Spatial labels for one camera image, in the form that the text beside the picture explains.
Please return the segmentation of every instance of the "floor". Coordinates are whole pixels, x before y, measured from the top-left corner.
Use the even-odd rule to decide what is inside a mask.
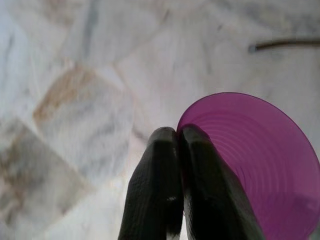
[[[0,0],[0,239],[116,239],[149,135],[209,94],[271,102],[320,156],[320,49],[248,53],[256,41],[320,36],[319,9],[319,0]]]

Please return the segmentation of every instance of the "purple plastic cup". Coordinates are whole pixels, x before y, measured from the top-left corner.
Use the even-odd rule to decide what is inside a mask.
[[[301,129],[270,103],[247,94],[204,97],[177,131],[205,131],[238,176],[267,240],[307,240],[320,220],[320,165]]]

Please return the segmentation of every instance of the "marble floor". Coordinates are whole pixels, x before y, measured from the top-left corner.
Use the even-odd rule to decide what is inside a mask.
[[[0,0],[0,239],[116,239],[149,135],[209,94],[271,102],[320,157],[320,49],[248,53],[319,37],[319,11],[319,0]]]

